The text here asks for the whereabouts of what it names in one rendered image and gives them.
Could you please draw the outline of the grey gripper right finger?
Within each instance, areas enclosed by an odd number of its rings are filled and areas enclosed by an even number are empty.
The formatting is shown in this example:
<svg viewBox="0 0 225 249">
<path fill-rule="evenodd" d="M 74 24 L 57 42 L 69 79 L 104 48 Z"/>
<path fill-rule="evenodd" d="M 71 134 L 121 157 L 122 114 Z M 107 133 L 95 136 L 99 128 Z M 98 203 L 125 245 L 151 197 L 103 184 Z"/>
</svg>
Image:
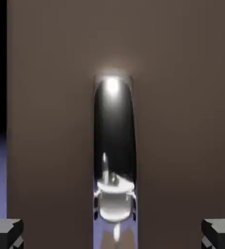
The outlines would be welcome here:
<svg viewBox="0 0 225 249">
<path fill-rule="evenodd" d="M 201 249 L 225 249 L 225 218 L 203 219 Z"/>
</svg>

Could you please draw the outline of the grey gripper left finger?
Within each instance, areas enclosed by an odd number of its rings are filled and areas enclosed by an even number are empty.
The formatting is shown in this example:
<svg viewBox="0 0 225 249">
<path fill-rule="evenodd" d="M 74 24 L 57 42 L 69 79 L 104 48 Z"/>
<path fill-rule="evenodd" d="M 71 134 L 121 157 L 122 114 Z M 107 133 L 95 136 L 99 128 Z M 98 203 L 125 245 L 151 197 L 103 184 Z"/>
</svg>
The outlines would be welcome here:
<svg viewBox="0 0 225 249">
<path fill-rule="evenodd" d="M 24 249 L 22 219 L 0 218 L 0 249 Z"/>
</svg>

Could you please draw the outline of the brown cabinet door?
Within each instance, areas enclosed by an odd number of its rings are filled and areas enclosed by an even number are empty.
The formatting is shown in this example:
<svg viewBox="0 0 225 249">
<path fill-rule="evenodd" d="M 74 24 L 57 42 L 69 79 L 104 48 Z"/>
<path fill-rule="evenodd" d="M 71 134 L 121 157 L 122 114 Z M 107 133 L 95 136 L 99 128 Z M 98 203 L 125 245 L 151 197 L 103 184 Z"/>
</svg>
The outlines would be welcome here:
<svg viewBox="0 0 225 249">
<path fill-rule="evenodd" d="M 225 218 L 225 0 L 7 0 L 7 216 L 93 249 L 94 75 L 133 77 L 139 249 Z"/>
</svg>

